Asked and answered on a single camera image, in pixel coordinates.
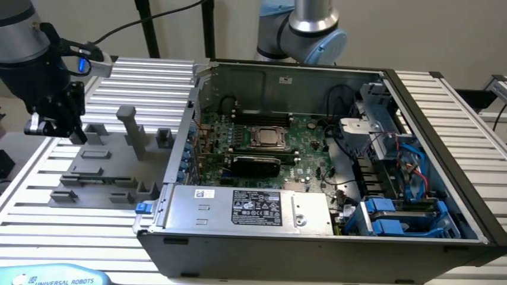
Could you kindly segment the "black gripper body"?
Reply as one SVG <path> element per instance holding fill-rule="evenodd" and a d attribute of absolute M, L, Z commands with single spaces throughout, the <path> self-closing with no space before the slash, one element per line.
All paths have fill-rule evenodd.
<path fill-rule="evenodd" d="M 85 84 L 71 80 L 61 56 L 2 64 L 2 80 L 25 102 L 30 114 L 50 119 L 79 118 L 85 109 Z"/>

